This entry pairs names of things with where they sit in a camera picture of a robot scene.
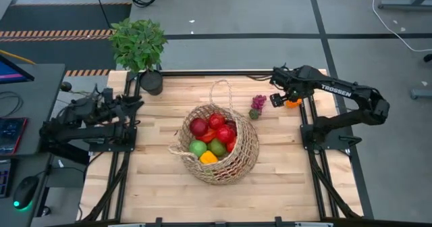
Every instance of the green leaves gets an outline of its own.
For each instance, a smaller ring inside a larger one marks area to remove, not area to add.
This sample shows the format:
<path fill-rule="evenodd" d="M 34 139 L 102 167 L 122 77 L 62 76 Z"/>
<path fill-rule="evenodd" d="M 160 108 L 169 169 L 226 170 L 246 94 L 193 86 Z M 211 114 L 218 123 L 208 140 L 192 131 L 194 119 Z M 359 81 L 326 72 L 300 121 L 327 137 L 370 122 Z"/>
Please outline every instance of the green leaves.
<path fill-rule="evenodd" d="M 149 69 L 161 63 L 163 45 L 167 43 L 159 23 L 151 20 L 130 22 L 129 18 L 118 24 L 111 24 L 114 60 L 133 72 Z"/>

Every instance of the gray floor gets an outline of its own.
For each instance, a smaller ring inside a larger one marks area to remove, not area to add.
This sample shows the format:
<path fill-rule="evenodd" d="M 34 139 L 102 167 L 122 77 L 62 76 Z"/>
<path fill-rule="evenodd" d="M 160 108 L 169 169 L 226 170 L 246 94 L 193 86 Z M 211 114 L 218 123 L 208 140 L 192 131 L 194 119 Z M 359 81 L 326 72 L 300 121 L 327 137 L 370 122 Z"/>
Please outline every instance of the gray floor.
<path fill-rule="evenodd" d="M 5 9 L 7 0 L 0 2 Z M 92 3 L 97 0 L 18 0 L 18 3 Z M 127 0 L 102 0 L 122 2 Z M 387 33 L 371 11 L 372 0 L 317 0 L 328 34 Z M 432 13 L 378 10 L 390 28 L 411 33 L 432 32 Z M 131 18 L 161 22 L 166 34 L 318 33 L 309 0 L 156 0 L 133 7 Z M 432 40 L 407 40 L 414 48 L 432 48 Z M 382 126 L 353 127 L 375 218 L 432 222 L 432 153 L 428 133 L 432 101 L 413 101 L 409 90 L 431 88 L 432 64 L 396 39 L 330 40 L 339 77 L 378 88 L 391 103 Z M 169 41 L 162 57 L 165 70 L 271 68 L 308 64 L 327 68 L 320 40 L 315 39 L 192 39 Z M 84 90 L 106 78 L 74 78 Z M 76 182 L 82 181 L 79 174 Z M 53 215 L 34 227 L 71 222 L 80 189 L 58 188 L 49 195 Z M 68 199 L 59 206 L 56 199 Z"/>

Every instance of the red apple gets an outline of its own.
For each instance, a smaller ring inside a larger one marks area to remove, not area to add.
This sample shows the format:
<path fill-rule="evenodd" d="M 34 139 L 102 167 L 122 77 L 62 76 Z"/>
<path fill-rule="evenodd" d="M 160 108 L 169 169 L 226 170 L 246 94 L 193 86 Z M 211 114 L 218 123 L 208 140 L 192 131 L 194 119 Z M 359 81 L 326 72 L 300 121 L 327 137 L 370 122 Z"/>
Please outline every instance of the red apple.
<path fill-rule="evenodd" d="M 204 119 L 195 118 L 189 124 L 189 130 L 194 136 L 202 136 L 207 133 L 209 125 Z"/>

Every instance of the computer monitor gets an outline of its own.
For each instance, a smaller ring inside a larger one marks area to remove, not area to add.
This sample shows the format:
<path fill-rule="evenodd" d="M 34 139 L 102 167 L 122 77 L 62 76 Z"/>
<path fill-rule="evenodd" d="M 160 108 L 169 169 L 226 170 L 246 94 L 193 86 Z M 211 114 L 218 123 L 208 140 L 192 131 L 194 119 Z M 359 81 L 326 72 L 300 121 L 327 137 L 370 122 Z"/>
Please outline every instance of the computer monitor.
<path fill-rule="evenodd" d="M 0 84 L 33 81 L 34 77 L 0 55 Z"/>

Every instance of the wooden table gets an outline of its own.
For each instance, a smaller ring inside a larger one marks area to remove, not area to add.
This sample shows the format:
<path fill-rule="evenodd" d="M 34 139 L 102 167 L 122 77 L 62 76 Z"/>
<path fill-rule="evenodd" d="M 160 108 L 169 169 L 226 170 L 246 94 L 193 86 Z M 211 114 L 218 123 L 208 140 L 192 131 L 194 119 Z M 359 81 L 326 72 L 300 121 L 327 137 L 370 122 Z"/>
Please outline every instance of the wooden table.
<path fill-rule="evenodd" d="M 273 108 L 268 101 L 259 120 L 252 121 L 259 134 L 260 154 L 252 172 L 238 184 L 211 186 L 201 182 L 189 174 L 179 157 L 168 152 L 184 117 L 197 105 L 209 102 L 209 89 L 221 78 L 231 83 L 234 109 L 245 116 L 253 96 L 280 92 L 268 82 L 245 76 L 170 76 L 164 78 L 159 96 L 141 90 L 145 104 L 136 118 L 141 123 L 130 158 L 122 223 L 154 222 L 156 217 L 164 222 L 272 222 L 275 216 L 284 221 L 319 220 L 298 108 Z M 122 93 L 125 81 L 126 72 L 111 72 L 108 86 Z M 217 86 L 213 94 L 218 105 L 228 106 L 226 86 Z M 337 113 L 330 93 L 317 90 L 315 104 L 319 116 Z M 332 150 L 327 150 L 327 159 L 335 189 L 361 215 L 350 160 Z M 111 153 L 106 152 L 87 171 L 81 198 L 84 216 L 105 192 L 110 163 Z M 327 192 L 322 189 L 329 216 Z M 111 206 L 112 218 L 115 205 Z"/>

